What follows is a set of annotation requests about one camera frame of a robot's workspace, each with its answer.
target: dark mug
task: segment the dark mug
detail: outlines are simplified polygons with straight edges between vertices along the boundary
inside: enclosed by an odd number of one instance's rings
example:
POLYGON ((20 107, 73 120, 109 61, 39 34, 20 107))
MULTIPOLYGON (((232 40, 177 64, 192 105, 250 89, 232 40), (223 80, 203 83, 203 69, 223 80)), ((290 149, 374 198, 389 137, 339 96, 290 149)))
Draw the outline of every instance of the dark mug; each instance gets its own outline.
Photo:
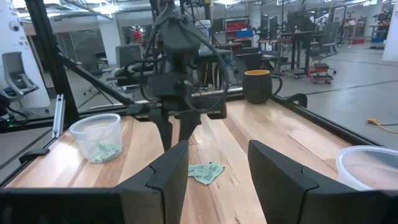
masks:
POLYGON ((269 98, 278 94, 280 89, 282 89, 282 79, 271 75, 268 70, 252 70, 244 73, 243 95, 250 103, 265 103, 269 98), (279 87, 275 93, 272 93, 273 78, 279 80, 279 87))

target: wooden table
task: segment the wooden table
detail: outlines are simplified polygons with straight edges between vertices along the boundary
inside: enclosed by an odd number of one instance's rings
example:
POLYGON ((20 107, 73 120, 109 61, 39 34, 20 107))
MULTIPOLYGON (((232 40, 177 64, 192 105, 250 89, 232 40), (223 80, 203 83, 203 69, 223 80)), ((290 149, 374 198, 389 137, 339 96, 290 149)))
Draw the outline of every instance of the wooden table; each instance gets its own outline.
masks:
MULTIPOLYGON (((335 157, 350 146, 340 138, 286 108, 268 101, 251 105, 227 103, 228 117, 202 116, 190 139, 190 164, 217 162, 225 170, 202 185, 188 178, 181 223, 265 223, 248 166, 250 139, 257 139, 292 159, 336 179, 335 157)), ((173 120, 177 143, 178 125, 173 120)), ((134 175, 163 153, 153 123, 123 118, 123 153, 105 164, 88 162, 68 131, 7 187, 113 187, 134 175)))

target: workbench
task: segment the workbench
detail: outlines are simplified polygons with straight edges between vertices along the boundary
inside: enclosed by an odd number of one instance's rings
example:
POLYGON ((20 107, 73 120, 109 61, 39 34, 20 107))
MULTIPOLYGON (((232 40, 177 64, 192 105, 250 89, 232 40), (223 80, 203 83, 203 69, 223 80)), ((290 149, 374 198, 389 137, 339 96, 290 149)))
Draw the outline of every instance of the workbench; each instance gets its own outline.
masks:
MULTIPOLYGON (((227 103, 228 117, 201 117, 190 138, 189 164, 217 162, 224 171, 210 185, 188 178, 181 223, 266 223, 248 166, 248 142, 257 139, 332 179, 337 153, 346 141, 273 101, 252 105, 227 103)), ((178 122, 173 144, 177 143, 178 122)), ((123 153, 104 164, 88 162, 73 135, 66 131, 6 187, 114 187, 163 152, 153 123, 122 118, 123 153)))

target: desk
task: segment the desk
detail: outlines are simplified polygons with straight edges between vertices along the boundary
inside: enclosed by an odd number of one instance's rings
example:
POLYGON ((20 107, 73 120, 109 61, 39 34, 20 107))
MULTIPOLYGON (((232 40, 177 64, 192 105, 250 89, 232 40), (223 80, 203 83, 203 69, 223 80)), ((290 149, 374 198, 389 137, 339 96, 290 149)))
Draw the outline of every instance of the desk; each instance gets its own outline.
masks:
POLYGON ((311 35, 313 31, 303 31, 296 33, 286 33, 281 34, 282 37, 292 37, 292 58, 290 64, 290 70, 286 70, 287 73, 294 74, 294 78, 298 79, 299 75, 306 75, 308 68, 310 66, 310 48, 311 48, 311 35), (300 68, 300 54, 301 54, 301 43, 304 42, 305 45, 305 66, 304 69, 300 68), (297 46, 297 69, 294 68, 295 64, 295 53, 297 46))
MULTIPOLYGON (((275 62, 275 70, 273 71, 274 75, 283 76, 283 73, 281 72, 280 67, 282 65, 288 65, 290 63, 288 61, 284 61, 284 62, 282 61, 282 56, 283 56, 282 44, 286 44, 289 42, 290 42, 290 39, 284 39, 284 38, 272 39, 272 40, 259 40, 259 44, 261 45, 262 50, 266 50, 266 43, 270 43, 272 45, 272 51, 274 51, 276 53, 276 61, 274 61, 275 62)), ((263 64, 269 63, 269 61, 272 61, 272 60, 267 60, 265 58, 265 61, 263 62, 263 64)))
MULTIPOLYGON (((227 55, 232 55, 232 51, 216 49, 217 52, 225 59, 227 55)), ((197 64, 198 79, 202 84, 213 83, 216 90, 220 90, 223 84, 223 74, 218 73, 218 58, 210 50, 199 53, 199 61, 197 64)))
MULTIPOLYGON (((208 186, 188 178, 181 223, 266 223, 249 171, 250 139, 337 178, 335 157, 350 146, 347 142, 272 101, 264 105, 232 101, 227 107, 224 120, 202 116, 203 124, 190 139, 190 164, 213 161, 225 170, 208 186)), ((177 122, 173 124, 177 137, 177 122)), ((124 117, 122 134, 123 153, 111 162, 92 164, 67 131, 50 146, 49 154, 36 159, 7 187, 113 187, 163 153, 153 123, 124 117)))
POLYGON ((221 48, 221 49, 228 49, 230 51, 232 51, 234 54, 239 53, 240 48, 242 46, 242 43, 226 43, 226 44, 220 44, 217 47, 221 48))

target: plastic container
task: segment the plastic container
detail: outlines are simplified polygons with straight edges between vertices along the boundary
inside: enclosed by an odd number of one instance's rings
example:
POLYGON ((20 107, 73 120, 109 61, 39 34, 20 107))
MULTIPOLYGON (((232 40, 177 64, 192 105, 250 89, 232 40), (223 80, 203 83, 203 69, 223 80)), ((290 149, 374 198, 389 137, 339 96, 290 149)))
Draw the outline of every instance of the plastic container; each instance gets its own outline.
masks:
MULTIPOLYGON (((202 20, 198 21, 195 24, 196 28, 199 30, 199 35, 202 35, 205 40, 210 42, 210 36, 211 36, 211 22, 210 20, 202 20)), ((200 44, 199 48, 199 53, 200 52, 206 52, 210 50, 205 44, 200 44)))
POLYGON ((338 153, 338 180, 356 190, 398 189, 398 151, 353 146, 338 153))
POLYGON ((90 162, 107 162, 123 151, 118 114, 100 114, 81 119, 70 127, 70 132, 90 162))

